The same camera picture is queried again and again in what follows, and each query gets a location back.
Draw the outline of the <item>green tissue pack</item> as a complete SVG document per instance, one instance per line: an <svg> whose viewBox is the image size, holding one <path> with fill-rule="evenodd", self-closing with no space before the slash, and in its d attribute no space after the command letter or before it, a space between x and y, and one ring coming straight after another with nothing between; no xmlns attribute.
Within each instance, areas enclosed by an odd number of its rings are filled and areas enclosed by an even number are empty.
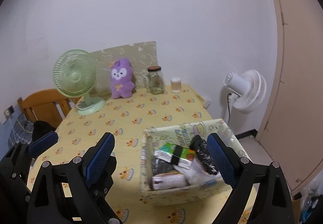
<svg viewBox="0 0 323 224"><path fill-rule="evenodd" d="M166 143L154 152L154 156L172 165L190 169L195 159L195 151L173 143Z"/></svg>

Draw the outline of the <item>white cloth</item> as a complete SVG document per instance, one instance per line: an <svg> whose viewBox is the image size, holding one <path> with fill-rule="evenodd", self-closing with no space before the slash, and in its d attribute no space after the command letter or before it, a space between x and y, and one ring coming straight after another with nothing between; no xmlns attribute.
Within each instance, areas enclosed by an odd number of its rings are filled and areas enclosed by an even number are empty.
<svg viewBox="0 0 323 224"><path fill-rule="evenodd" d="M190 185L199 185L204 182L215 180L221 177L220 172L214 174L207 173L201 163L195 158L189 169L174 165L174 168L185 176L185 180Z"/></svg>

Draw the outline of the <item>black plastic bag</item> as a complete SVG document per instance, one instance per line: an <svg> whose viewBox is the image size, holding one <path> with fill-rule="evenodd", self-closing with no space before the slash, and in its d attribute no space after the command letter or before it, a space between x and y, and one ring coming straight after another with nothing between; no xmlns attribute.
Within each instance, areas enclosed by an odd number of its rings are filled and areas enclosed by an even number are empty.
<svg viewBox="0 0 323 224"><path fill-rule="evenodd" d="M197 159L208 174L217 175L219 173L218 167L207 149L207 143L200 135L195 135L192 138L189 148L195 152Z"/></svg>

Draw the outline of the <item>white bag pack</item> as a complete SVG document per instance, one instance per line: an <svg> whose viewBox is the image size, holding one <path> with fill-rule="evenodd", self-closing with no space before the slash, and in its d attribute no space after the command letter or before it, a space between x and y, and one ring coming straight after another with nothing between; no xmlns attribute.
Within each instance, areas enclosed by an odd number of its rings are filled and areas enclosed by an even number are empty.
<svg viewBox="0 0 323 224"><path fill-rule="evenodd" d="M176 171L161 173L152 177L152 187L154 190L182 188L186 185L185 176Z"/></svg>

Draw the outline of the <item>plaid blue pillow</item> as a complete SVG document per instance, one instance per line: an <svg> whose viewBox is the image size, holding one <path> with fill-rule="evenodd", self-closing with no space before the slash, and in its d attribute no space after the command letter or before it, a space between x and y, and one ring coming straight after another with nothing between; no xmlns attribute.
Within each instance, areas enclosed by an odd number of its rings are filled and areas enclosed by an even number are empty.
<svg viewBox="0 0 323 224"><path fill-rule="evenodd" d="M30 144L32 142L33 122L28 120L24 114L20 114L16 119L10 119L11 126L8 148L16 143Z"/></svg>

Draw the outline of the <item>black garment on chair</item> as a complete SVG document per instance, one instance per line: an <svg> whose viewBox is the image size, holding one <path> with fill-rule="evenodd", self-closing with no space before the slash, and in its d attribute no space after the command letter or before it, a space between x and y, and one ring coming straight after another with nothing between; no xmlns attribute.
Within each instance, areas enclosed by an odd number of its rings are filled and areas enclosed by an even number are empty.
<svg viewBox="0 0 323 224"><path fill-rule="evenodd" d="M32 142L37 141L39 138L43 137L51 131L56 131L56 128L52 127L52 125L47 123L46 121L36 121L33 124Z"/></svg>

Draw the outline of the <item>yellow patterned tablecloth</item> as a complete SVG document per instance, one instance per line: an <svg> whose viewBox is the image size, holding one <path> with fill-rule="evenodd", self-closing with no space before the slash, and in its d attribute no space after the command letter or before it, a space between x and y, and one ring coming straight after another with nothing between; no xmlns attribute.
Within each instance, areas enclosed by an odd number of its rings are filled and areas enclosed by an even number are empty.
<svg viewBox="0 0 323 224"><path fill-rule="evenodd" d="M211 118L190 86L177 94L167 89L152 95L140 89L129 99L108 99L91 115L80 116L72 109L57 127L59 141L29 171L27 185L33 188L44 161L68 163L110 132L117 167L106 199L123 223L212 223L231 193L222 179L165 192L149 187L154 151L170 142L189 146L193 129L202 138L218 133L245 155L229 127Z"/></svg>

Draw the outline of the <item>beige door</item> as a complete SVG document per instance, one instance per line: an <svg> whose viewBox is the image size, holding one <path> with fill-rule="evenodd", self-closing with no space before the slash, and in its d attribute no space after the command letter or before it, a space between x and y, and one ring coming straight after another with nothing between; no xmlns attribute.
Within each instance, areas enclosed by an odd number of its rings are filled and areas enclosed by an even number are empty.
<svg viewBox="0 0 323 224"><path fill-rule="evenodd" d="M256 138L295 194L322 170L322 7L318 0L273 1L277 63Z"/></svg>

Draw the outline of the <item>patterned storage box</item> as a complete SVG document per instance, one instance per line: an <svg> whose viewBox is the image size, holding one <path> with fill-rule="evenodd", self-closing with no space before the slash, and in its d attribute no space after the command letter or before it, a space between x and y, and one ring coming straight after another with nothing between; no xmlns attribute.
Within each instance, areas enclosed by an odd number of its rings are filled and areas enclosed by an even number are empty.
<svg viewBox="0 0 323 224"><path fill-rule="evenodd" d="M144 200L153 206L193 202L231 190L231 187L224 182L221 176L194 185L187 184L181 188L153 189L152 177L155 153L166 143L188 148L194 137L193 129L198 130L203 140L206 140L211 133L217 133L225 145L232 148L239 157L249 157L223 119L144 130L141 148L140 192Z"/></svg>

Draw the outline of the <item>purple plush bunny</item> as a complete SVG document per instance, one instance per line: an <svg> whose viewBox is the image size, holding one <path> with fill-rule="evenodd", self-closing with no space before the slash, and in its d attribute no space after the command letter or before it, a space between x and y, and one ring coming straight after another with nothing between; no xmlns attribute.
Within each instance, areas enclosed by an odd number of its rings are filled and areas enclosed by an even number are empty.
<svg viewBox="0 0 323 224"><path fill-rule="evenodd" d="M111 95L113 99L130 98L135 88L132 82L133 70L128 58L115 61L111 70Z"/></svg>

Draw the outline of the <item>green desk fan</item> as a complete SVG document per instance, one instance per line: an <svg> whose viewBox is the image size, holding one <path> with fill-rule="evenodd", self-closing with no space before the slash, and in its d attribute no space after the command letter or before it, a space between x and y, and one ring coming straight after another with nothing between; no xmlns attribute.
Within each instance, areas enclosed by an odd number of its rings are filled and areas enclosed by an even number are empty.
<svg viewBox="0 0 323 224"><path fill-rule="evenodd" d="M105 105L102 97L90 96L96 78L95 62L87 51L81 49L62 54L52 69L52 80L57 90L68 98L80 99L76 108L82 116L94 114Z"/></svg>

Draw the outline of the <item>glass jar with lid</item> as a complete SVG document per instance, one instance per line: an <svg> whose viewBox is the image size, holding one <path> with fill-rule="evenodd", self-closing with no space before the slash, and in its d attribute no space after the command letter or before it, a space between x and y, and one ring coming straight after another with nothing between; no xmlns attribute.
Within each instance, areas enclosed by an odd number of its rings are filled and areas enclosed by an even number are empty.
<svg viewBox="0 0 323 224"><path fill-rule="evenodd" d="M160 66L148 67L147 90L153 95L162 94L165 91L163 73Z"/></svg>

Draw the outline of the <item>green patterned board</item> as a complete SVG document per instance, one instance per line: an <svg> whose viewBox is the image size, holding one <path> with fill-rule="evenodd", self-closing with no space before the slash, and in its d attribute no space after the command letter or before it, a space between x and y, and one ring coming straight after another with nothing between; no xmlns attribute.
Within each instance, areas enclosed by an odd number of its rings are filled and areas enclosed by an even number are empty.
<svg viewBox="0 0 323 224"><path fill-rule="evenodd" d="M95 62L97 70L96 84L91 91L92 94L109 92L112 66L118 59L129 59L133 69L132 81L136 89L147 87L147 69L158 65L155 41L107 48L94 51L89 56Z"/></svg>

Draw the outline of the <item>white floor fan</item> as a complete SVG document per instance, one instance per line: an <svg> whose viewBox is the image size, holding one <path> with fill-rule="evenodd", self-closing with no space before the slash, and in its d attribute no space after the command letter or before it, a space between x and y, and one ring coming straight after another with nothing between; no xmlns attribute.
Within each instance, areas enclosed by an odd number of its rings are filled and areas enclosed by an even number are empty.
<svg viewBox="0 0 323 224"><path fill-rule="evenodd" d="M249 114L257 109L263 102L267 91L265 78L256 70L247 70L241 75L229 72L223 84L229 90L227 122L230 122L232 109L242 114Z"/></svg>

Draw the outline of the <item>wall power outlet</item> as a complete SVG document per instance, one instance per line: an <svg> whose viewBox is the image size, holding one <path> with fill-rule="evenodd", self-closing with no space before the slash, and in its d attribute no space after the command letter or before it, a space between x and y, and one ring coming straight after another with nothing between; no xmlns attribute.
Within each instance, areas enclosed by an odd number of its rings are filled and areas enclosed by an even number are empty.
<svg viewBox="0 0 323 224"><path fill-rule="evenodd" d="M8 107L5 111L4 111L4 116L5 119L8 120L9 118L12 117L12 115L14 114L15 110L14 107L11 105L10 107Z"/></svg>

